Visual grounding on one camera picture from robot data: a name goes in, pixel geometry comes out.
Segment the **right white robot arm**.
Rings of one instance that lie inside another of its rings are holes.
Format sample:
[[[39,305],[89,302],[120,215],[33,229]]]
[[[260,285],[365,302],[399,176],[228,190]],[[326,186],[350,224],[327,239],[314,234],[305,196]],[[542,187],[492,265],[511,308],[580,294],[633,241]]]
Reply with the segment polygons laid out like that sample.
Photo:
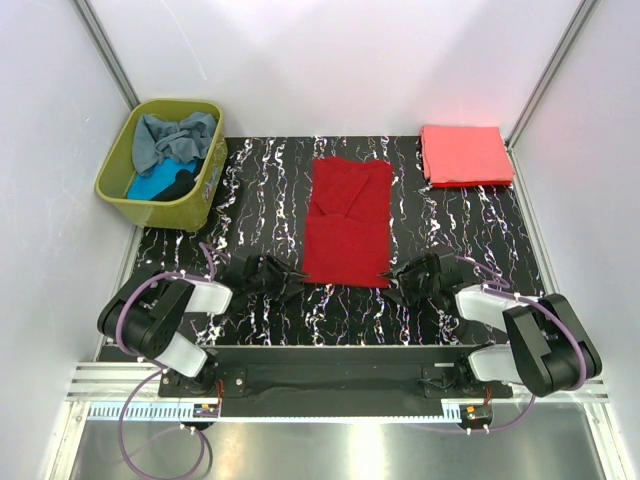
[[[463,395],[476,396],[490,382],[505,382],[546,397],[578,390],[602,372],[593,341],[561,294],[515,292],[499,273],[444,245],[382,276],[390,283],[385,296],[404,307],[429,300],[459,320],[506,334],[506,343],[477,346],[455,363],[454,384]]]

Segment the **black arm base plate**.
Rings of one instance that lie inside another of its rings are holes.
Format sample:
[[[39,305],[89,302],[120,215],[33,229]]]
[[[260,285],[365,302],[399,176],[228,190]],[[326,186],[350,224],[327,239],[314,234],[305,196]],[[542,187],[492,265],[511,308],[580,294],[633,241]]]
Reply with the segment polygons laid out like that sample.
[[[162,376],[162,397],[213,398],[225,419],[456,421],[450,400],[513,396],[508,385],[482,383],[463,361],[467,346],[258,347],[220,346],[193,379]]]

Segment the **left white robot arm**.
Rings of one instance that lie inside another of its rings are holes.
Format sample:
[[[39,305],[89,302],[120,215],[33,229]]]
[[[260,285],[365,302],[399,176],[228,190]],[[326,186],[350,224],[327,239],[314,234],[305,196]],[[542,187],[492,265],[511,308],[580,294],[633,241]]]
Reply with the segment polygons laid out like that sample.
[[[131,275],[99,314],[97,329],[127,355],[163,370],[163,380],[194,396],[223,385],[214,353],[179,332],[187,313],[223,315],[263,296],[286,302],[308,277],[272,255],[212,261],[208,277],[145,268]]]

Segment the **red t shirt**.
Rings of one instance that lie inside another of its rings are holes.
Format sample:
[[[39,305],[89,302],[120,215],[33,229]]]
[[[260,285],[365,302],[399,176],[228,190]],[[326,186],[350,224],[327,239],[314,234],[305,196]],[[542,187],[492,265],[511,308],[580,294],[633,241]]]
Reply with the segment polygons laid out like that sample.
[[[391,262],[392,166],[316,158],[302,272],[311,284],[386,288]]]

